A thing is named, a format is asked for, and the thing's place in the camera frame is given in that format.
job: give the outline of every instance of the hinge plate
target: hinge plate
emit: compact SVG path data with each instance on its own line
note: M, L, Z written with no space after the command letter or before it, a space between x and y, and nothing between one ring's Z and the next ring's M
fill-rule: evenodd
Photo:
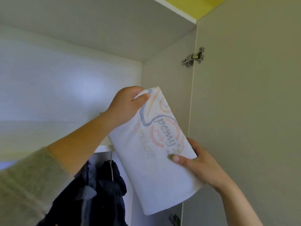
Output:
M196 54L192 53L188 55L186 59L183 59L181 61L181 64L186 65L186 68L190 68L193 66L194 60L196 60L198 63L201 63L205 59L204 52L205 52L205 48L200 47L198 53Z

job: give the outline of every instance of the sleeve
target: sleeve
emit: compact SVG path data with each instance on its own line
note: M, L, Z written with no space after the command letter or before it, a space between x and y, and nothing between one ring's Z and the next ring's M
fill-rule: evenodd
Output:
M36 225L72 180L47 148L0 171L0 225Z

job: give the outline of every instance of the white cord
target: white cord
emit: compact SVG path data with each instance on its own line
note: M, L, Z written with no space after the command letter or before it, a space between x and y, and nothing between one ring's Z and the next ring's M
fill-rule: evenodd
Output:
M110 167L111 167L111 173L112 173L112 181L114 181L113 168L112 168L112 155L113 155L113 152L111 152Z

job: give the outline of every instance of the folded white shirt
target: folded white shirt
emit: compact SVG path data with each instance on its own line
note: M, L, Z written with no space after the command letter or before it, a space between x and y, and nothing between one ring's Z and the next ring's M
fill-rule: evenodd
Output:
M150 215L191 197L201 187L190 171L168 159L169 154L196 157L178 126L161 90L142 91L151 98L126 124L114 129L109 137L126 174Z

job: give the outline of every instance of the closet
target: closet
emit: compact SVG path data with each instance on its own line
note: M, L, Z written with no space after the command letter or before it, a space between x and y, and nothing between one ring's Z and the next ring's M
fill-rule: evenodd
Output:
M154 0L0 0L0 165L105 111L126 86L159 86L184 134L216 158L264 225L300 225L301 0L227 0L195 22ZM205 47L205 59L181 60ZM94 161L110 158L106 138ZM208 186L128 225L226 225Z

